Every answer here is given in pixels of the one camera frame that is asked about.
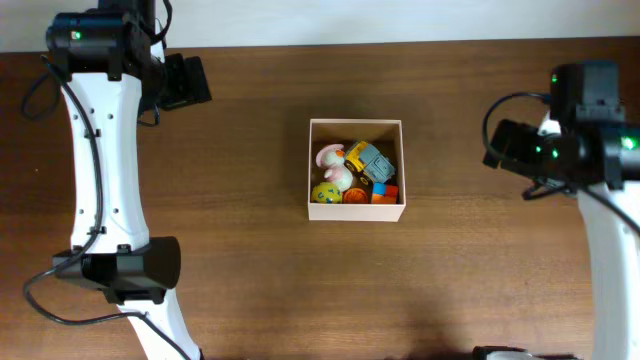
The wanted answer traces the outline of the yellow grey toy truck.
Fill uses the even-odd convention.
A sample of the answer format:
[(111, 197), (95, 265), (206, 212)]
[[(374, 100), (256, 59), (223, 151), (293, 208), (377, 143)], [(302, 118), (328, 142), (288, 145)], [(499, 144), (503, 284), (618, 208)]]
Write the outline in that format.
[(396, 174), (396, 168), (389, 158), (366, 141), (359, 141), (347, 150), (345, 166), (365, 186), (385, 184)]

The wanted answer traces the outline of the pink white toy duck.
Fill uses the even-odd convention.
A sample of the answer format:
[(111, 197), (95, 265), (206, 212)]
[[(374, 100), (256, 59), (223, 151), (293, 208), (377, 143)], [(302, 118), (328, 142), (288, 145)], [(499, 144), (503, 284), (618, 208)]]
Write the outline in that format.
[(330, 144), (316, 155), (316, 165), (324, 170), (323, 177), (341, 192), (349, 190), (354, 181), (352, 172), (346, 167), (344, 145)]

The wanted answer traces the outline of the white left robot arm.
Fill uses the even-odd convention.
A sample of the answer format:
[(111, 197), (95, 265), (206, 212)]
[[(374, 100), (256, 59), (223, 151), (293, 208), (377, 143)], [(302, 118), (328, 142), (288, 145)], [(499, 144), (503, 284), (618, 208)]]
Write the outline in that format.
[(140, 198), (136, 132), (146, 112), (206, 102), (198, 58), (166, 56), (152, 1), (101, 1), (56, 15), (46, 65), (67, 105), (75, 166), (70, 247), (55, 276), (101, 292), (151, 359), (199, 359), (177, 300), (181, 250), (152, 237)]

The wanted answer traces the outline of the yellow ball with blue letters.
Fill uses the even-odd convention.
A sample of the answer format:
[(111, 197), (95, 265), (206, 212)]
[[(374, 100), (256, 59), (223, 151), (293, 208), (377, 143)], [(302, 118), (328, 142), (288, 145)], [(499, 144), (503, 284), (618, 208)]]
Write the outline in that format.
[(343, 201), (342, 191), (331, 182), (322, 182), (313, 187), (311, 202), (321, 204), (340, 204)]

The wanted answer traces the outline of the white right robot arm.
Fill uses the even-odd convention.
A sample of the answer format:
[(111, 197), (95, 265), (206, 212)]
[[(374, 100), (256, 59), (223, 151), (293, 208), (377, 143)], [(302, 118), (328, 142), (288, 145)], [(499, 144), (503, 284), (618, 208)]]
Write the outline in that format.
[(639, 356), (639, 127), (626, 120), (611, 61), (555, 67), (537, 127), (504, 119), (482, 132), (483, 163), (523, 176), (526, 201), (576, 199), (586, 228), (593, 358)]

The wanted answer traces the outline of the orange round lattice toy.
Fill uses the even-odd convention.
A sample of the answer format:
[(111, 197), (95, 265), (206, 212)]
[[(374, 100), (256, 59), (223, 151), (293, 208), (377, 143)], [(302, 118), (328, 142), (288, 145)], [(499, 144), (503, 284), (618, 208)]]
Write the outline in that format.
[(368, 204), (369, 195), (361, 188), (351, 188), (343, 193), (344, 204)]

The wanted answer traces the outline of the colourful two-by-two puzzle cube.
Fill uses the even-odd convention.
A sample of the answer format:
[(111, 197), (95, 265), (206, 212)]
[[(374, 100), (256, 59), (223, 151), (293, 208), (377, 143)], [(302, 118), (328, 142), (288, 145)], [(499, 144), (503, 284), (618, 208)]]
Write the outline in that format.
[(372, 188), (372, 204), (396, 204), (399, 197), (399, 187), (383, 183), (374, 183)]

